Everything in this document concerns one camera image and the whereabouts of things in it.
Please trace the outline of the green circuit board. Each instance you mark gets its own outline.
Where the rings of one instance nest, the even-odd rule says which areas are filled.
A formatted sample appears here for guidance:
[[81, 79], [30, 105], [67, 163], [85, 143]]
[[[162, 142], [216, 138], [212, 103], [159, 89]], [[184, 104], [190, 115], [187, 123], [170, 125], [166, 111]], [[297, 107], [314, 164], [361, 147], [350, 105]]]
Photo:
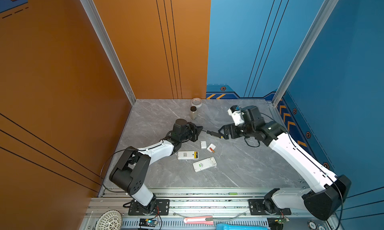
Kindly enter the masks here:
[[140, 229], [154, 229], [158, 226], [159, 221], [156, 219], [140, 219], [139, 228]]

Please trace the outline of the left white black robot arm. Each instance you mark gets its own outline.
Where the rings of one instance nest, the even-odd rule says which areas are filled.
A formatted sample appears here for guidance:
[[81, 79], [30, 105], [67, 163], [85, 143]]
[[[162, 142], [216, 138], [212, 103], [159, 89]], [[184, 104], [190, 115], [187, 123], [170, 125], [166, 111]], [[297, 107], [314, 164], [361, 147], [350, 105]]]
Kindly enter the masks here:
[[184, 142], [196, 142], [203, 127], [177, 119], [160, 142], [144, 147], [127, 147], [109, 175], [109, 180], [125, 191], [146, 211], [156, 207], [156, 196], [146, 187], [148, 168], [158, 160], [177, 153]]

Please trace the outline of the cyan cylinder object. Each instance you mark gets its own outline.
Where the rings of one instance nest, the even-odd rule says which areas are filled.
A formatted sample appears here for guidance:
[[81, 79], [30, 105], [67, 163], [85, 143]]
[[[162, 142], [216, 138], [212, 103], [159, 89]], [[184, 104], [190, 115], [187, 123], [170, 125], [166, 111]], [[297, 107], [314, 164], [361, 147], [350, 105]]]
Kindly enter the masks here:
[[228, 224], [217, 224], [216, 230], [268, 230], [268, 227], [263, 226], [238, 226]]

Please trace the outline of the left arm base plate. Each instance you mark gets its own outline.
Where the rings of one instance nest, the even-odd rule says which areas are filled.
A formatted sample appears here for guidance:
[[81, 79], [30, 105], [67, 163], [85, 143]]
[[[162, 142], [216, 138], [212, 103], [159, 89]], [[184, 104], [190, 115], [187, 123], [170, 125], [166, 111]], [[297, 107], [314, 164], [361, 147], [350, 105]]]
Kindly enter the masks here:
[[129, 216], [154, 216], [159, 214], [160, 216], [167, 216], [170, 210], [170, 200], [168, 199], [156, 199], [151, 201], [147, 206], [140, 204], [138, 201], [133, 200], [130, 202], [128, 211]]

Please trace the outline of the aluminium rail frame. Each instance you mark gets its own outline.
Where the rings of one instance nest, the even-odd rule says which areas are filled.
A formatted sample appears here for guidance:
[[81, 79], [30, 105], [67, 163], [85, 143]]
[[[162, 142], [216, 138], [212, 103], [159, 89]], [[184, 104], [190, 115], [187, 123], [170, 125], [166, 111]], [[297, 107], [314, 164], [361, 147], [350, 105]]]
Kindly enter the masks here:
[[[316, 219], [306, 210], [291, 209], [289, 216], [252, 216], [248, 200], [264, 199], [269, 189], [252, 188], [208, 188], [152, 189], [157, 199], [170, 200], [167, 216], [129, 216], [130, 202], [128, 194], [103, 193], [99, 198], [91, 199], [86, 214], [80, 225], [81, 230], [95, 230], [99, 218], [107, 211], [117, 210], [122, 214], [121, 230], [146, 230], [139, 228], [140, 219], [156, 219], [159, 224], [150, 230], [214, 230], [223, 223], [238, 226], [263, 226], [269, 230], [341, 230], [339, 218], [331, 216], [326, 221]], [[213, 226], [188, 225], [186, 217], [212, 216]]]

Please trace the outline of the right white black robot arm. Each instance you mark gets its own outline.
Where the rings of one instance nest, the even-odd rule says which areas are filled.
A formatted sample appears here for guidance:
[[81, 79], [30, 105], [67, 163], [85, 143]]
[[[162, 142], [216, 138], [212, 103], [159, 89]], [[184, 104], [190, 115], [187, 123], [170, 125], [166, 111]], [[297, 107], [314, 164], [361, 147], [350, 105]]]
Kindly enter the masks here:
[[257, 106], [228, 109], [232, 124], [224, 125], [219, 134], [224, 139], [255, 138], [278, 153], [308, 184], [307, 189], [275, 188], [264, 196], [263, 205], [269, 215], [283, 209], [307, 210], [319, 220], [328, 220], [343, 207], [352, 182], [345, 175], [337, 176], [321, 165], [294, 142], [288, 130], [278, 122], [264, 120]]

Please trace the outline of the white battery cover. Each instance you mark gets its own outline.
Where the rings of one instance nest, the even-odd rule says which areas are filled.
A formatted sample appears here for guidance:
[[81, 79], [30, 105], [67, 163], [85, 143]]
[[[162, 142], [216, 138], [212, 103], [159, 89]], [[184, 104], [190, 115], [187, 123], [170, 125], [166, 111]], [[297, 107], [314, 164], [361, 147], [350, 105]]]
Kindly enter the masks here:
[[206, 149], [207, 148], [207, 143], [206, 141], [201, 141], [201, 149]]
[[215, 151], [216, 146], [215, 146], [214, 144], [211, 143], [211, 144], [207, 147], [207, 150], [208, 150], [209, 152], [211, 152], [210, 148], [213, 149], [213, 150]]

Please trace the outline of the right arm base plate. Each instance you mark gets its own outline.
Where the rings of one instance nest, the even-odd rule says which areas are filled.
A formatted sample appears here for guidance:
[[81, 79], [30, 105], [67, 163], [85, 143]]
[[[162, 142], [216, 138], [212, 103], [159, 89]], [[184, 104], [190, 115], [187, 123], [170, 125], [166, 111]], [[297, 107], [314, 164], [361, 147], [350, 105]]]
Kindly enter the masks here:
[[289, 216], [292, 214], [291, 209], [279, 209], [270, 200], [250, 199], [248, 200], [248, 204], [252, 216]]

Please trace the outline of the pink box cutter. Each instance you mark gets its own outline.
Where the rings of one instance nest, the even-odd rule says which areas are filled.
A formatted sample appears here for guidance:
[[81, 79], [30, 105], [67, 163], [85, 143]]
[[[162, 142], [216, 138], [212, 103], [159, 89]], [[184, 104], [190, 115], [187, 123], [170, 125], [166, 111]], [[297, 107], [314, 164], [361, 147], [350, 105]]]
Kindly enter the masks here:
[[188, 225], [214, 225], [214, 220], [212, 216], [186, 217], [184, 218], [183, 222]]

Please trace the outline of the white mesh basket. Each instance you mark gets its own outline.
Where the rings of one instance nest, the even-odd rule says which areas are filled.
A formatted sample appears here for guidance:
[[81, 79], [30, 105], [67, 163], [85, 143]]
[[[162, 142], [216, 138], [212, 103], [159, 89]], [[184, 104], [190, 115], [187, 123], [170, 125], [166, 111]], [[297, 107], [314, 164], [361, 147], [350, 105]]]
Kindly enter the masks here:
[[122, 214], [117, 210], [105, 212], [97, 221], [95, 230], [120, 230], [123, 225]]

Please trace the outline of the small brown-capped jar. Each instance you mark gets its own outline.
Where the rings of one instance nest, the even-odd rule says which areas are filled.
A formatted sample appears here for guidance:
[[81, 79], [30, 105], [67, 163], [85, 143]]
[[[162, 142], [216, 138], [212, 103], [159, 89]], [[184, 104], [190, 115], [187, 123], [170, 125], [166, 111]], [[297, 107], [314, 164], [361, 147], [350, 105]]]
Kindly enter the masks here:
[[197, 108], [195, 106], [191, 106], [190, 107], [190, 118], [192, 120], [195, 120], [198, 116], [198, 111], [197, 111]]

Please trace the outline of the black yellow screwdriver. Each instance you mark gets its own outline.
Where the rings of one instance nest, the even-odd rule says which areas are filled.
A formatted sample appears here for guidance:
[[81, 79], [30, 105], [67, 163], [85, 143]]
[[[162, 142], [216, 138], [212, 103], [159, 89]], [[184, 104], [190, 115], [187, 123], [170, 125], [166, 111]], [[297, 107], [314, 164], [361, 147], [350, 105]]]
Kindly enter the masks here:
[[211, 135], [211, 136], [217, 137], [217, 138], [219, 138], [219, 139], [222, 139], [222, 138], [223, 138], [223, 136], [222, 136], [220, 133], [218, 133], [218, 132], [214, 132], [214, 131], [209, 131], [209, 130], [207, 130], [206, 133], [209, 134], [209, 135]]

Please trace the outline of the white remote control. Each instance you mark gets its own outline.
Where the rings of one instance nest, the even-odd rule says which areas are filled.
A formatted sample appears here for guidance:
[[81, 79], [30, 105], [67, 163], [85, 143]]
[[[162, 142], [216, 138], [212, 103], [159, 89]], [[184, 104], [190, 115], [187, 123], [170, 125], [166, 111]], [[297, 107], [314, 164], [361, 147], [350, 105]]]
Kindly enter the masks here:
[[217, 162], [214, 157], [209, 157], [193, 163], [193, 168], [196, 173], [216, 166]]

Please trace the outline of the white remote with display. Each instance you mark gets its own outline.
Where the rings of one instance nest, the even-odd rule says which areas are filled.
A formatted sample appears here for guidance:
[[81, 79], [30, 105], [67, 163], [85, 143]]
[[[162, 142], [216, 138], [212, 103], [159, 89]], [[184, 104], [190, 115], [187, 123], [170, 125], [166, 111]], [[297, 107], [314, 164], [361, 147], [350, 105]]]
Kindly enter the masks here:
[[197, 151], [178, 151], [178, 160], [194, 160], [199, 159], [199, 153]]

